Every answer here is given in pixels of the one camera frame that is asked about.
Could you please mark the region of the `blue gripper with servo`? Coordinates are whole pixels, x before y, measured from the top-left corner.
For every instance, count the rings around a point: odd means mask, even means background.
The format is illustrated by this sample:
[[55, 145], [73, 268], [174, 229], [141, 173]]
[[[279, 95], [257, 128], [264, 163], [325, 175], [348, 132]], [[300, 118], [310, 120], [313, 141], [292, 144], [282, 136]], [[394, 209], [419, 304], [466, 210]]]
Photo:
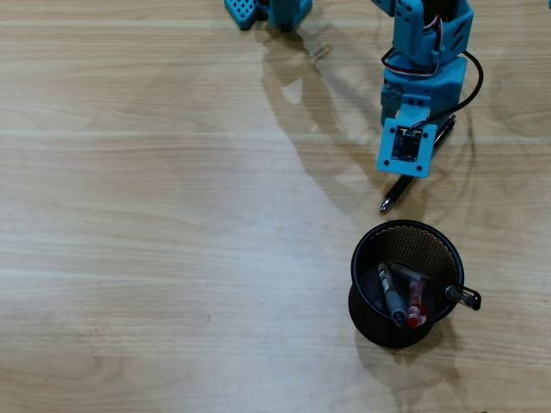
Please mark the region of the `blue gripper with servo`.
[[460, 100], [467, 70], [465, 58], [441, 65], [431, 77], [383, 72], [381, 124], [387, 119], [405, 119], [410, 126], [433, 114], [455, 107]]

